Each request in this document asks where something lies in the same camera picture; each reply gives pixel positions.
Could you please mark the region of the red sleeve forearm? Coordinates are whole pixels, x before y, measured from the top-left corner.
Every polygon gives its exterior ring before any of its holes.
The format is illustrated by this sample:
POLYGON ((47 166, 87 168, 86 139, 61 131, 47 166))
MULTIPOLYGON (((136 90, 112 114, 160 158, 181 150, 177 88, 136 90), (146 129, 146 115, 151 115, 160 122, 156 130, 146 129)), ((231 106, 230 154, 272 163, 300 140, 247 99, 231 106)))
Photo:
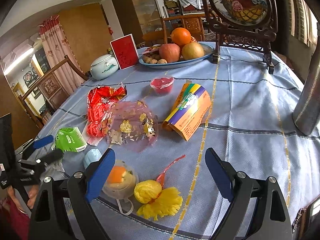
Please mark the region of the red sleeve forearm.
POLYGON ((7 196, 1 200, 1 239, 28 239, 30 218, 7 196))

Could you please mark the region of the person's left hand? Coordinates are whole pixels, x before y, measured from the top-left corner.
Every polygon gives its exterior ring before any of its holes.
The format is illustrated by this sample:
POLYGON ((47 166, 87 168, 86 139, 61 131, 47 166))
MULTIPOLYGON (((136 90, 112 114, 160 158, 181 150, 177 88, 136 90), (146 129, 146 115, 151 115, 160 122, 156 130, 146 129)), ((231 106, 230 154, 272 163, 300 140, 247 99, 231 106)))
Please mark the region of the person's left hand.
MULTIPOLYGON (((27 206, 29 207, 29 209, 33 209, 34 203, 35 203, 35 200, 36 200, 36 197, 37 197, 37 194, 38 194, 38 191, 39 191, 39 185, 33 185, 30 188, 30 190, 28 192, 29 200, 28 200, 28 203, 27 203, 27 206)), ((7 188, 7 193, 8 193, 8 196, 11 198, 11 200, 15 203, 17 208, 21 212, 25 213, 25 210, 23 209, 22 205, 20 204, 20 201, 16 198, 15 190, 12 188, 12 186, 9 186, 7 188)))

